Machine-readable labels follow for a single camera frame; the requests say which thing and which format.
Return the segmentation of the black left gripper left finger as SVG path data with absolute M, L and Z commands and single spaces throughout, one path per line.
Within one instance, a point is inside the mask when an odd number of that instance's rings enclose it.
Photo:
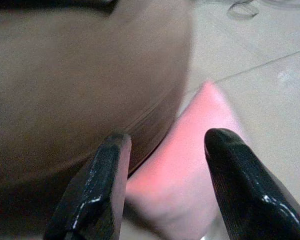
M 67 185 L 43 239 L 119 239 L 131 148 L 128 134 L 103 141 Z

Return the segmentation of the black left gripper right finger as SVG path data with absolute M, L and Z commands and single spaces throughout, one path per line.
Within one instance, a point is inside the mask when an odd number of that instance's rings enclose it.
M 231 240 L 300 240 L 300 205 L 239 135 L 209 129 L 204 151 Z

